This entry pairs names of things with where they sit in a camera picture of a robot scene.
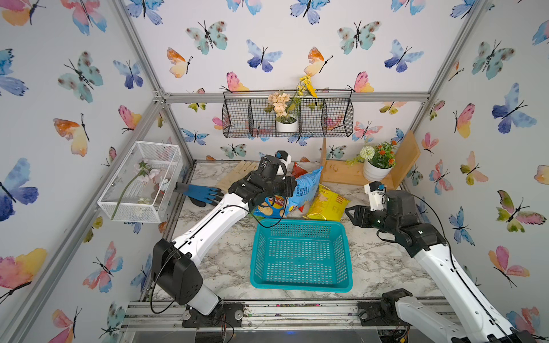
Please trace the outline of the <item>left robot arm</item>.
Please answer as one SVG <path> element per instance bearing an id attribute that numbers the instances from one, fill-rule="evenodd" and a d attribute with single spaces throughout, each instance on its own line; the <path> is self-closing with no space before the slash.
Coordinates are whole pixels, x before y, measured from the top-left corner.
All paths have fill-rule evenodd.
<path id="1" fill-rule="evenodd" d="M 293 196 L 296 178 L 287 174 L 292 157 L 283 150 L 261 158 L 257 169 L 235 181 L 202 220 L 171 241 L 161 239 L 152 253 L 151 279 L 180 305 L 209 316 L 222 300 L 207 286 L 198 270 L 212 246 L 267 198 Z"/>

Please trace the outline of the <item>red chips bag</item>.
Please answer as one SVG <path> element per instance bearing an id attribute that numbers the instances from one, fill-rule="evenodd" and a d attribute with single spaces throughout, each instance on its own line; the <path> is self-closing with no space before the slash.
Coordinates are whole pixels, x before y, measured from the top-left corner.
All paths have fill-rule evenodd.
<path id="1" fill-rule="evenodd" d="M 297 162 L 295 162 L 293 164 L 293 170 L 291 172 L 291 175 L 294 177 L 294 178 L 299 178 L 305 174 L 307 174 L 308 171 L 305 170 L 304 168 L 302 168 Z"/>

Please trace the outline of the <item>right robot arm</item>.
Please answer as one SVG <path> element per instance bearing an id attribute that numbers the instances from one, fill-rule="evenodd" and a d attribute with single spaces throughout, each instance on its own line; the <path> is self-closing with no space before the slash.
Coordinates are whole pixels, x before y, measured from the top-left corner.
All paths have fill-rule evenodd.
<path id="1" fill-rule="evenodd" d="M 519 330 L 493 307 L 466 275 L 451 247 L 433 225 L 423 222 L 417 197 L 402 190 L 367 191 L 369 203 L 348 207 L 351 223 L 363 229 L 393 235 L 436 283 L 459 322 L 454 323 L 399 289 L 382 296 L 383 314 L 421 331 L 433 342 L 535 342 L 527 330 Z"/>

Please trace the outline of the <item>light blue chips bag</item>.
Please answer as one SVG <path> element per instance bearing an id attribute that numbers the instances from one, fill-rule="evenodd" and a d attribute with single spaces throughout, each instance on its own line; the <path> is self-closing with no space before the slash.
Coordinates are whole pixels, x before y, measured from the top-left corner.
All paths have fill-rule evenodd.
<path id="1" fill-rule="evenodd" d="M 293 195 L 287 200 L 285 210 L 286 216 L 290 214 L 291 211 L 303 207 L 307 202 L 315 198 L 322 172 L 323 167 L 320 167 L 315 171 L 308 172 L 296 179 L 297 186 L 293 191 Z"/>

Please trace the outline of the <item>dark blue Lay's chips bag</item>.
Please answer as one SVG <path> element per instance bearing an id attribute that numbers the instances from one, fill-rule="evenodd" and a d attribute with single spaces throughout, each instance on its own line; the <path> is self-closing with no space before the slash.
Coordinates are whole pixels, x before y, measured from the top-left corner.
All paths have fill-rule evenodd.
<path id="1" fill-rule="evenodd" d="M 267 197 L 252 211 L 252 214 L 259 218 L 278 220 L 287 217 L 296 207 L 297 202 L 293 198 L 287 200 L 283 196 Z"/>

